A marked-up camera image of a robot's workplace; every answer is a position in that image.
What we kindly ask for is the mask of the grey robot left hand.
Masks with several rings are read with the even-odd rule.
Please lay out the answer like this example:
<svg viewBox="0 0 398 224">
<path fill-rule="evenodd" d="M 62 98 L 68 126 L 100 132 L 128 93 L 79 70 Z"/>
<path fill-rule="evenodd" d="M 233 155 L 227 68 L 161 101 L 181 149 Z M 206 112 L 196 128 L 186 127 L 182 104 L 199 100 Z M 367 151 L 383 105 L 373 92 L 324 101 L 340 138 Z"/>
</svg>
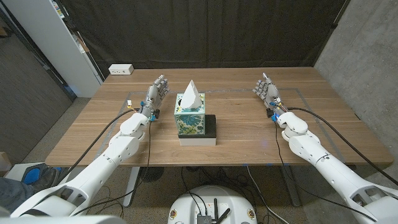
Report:
<svg viewBox="0 0 398 224">
<path fill-rule="evenodd" d="M 165 78 L 164 74 L 161 74 L 161 76 L 149 86 L 141 113 L 149 118 L 155 110 L 160 108 L 162 100 L 169 91 L 168 80 Z"/>
</svg>

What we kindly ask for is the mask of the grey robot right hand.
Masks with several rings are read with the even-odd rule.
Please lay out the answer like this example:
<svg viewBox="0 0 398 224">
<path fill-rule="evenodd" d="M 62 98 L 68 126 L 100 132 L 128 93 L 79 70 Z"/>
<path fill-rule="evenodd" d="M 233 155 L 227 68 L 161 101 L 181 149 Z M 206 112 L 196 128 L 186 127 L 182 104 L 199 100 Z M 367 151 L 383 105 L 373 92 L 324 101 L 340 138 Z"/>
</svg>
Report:
<svg viewBox="0 0 398 224">
<path fill-rule="evenodd" d="M 278 118 L 288 112 L 288 109 L 284 106 L 279 91 L 270 77 L 265 72 L 262 76 L 264 79 L 258 80 L 252 91 L 264 102 L 267 117 Z"/>
</svg>

